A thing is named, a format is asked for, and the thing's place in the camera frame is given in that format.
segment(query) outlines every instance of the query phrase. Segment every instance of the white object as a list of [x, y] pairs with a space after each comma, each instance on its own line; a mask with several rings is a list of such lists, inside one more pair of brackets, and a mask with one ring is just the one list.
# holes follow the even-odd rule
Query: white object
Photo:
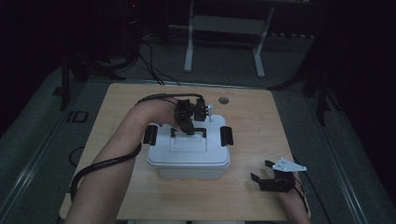
[[275, 165], [273, 165], [273, 169], [283, 172], [306, 171], [305, 166], [288, 161], [285, 158], [281, 158], [277, 163], [275, 163]]
[[220, 178], [230, 164], [227, 146], [221, 146], [220, 128], [226, 126], [220, 115], [206, 117], [204, 122], [194, 121], [194, 128], [206, 128], [203, 133], [186, 135], [176, 132], [171, 137], [171, 127], [158, 128], [155, 146], [148, 149], [148, 163], [158, 168], [162, 178]]

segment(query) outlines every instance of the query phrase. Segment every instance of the wooden tabletop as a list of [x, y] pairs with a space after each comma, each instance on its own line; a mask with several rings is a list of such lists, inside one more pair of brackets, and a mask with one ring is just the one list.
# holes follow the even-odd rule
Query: wooden tabletop
[[[147, 162], [148, 145], [136, 158], [131, 184], [118, 219], [150, 220], [286, 220], [276, 193], [260, 191], [250, 173], [273, 178], [264, 161], [281, 157], [292, 160], [271, 92], [213, 87], [179, 87], [112, 84], [93, 125], [76, 172], [90, 165], [127, 111], [153, 93], [198, 93], [213, 114], [222, 115], [233, 129], [231, 164], [220, 179], [163, 179]], [[229, 103], [222, 105], [220, 97]], [[70, 207], [66, 195], [60, 210], [65, 218]]]

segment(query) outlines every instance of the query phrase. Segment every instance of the container lid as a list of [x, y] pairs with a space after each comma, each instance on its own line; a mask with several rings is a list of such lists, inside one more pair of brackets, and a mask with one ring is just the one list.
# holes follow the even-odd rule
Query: container lid
[[175, 132], [175, 137], [171, 137], [171, 126], [159, 127], [156, 145], [148, 149], [148, 163], [156, 167], [227, 167], [230, 153], [227, 146], [221, 146], [220, 138], [220, 127], [225, 124], [222, 116], [212, 115], [204, 122], [193, 122], [194, 128], [205, 128], [205, 134]]

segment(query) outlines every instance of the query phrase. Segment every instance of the hand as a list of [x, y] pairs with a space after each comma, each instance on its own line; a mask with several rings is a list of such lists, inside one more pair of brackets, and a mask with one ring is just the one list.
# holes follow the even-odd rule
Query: hand
[[[302, 192], [300, 182], [297, 181], [300, 180], [298, 174], [293, 172], [293, 175], [296, 178], [295, 188]], [[286, 211], [288, 212], [288, 216], [291, 221], [298, 224], [311, 223], [308, 214], [306, 213], [304, 202], [296, 189], [292, 189], [290, 192], [287, 193], [278, 193], [278, 196], [282, 201]]]
[[169, 124], [179, 130], [174, 116], [176, 105], [177, 99], [175, 98], [148, 100], [134, 106], [129, 113], [137, 113], [147, 125], [151, 122], [160, 126]]

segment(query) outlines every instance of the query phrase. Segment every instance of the human arm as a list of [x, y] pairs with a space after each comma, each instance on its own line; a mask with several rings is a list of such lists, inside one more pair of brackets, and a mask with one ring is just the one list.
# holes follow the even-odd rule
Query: human arm
[[[93, 163], [134, 152], [151, 123], [177, 128], [176, 99], [149, 100], [130, 109]], [[134, 169], [134, 158], [84, 177], [65, 223], [115, 223]]]
[[280, 192], [278, 196], [288, 212], [289, 219], [296, 224], [310, 224], [311, 220], [305, 210], [304, 201], [296, 190], [302, 192], [300, 179], [297, 173], [293, 173], [295, 180], [295, 188], [289, 192]]

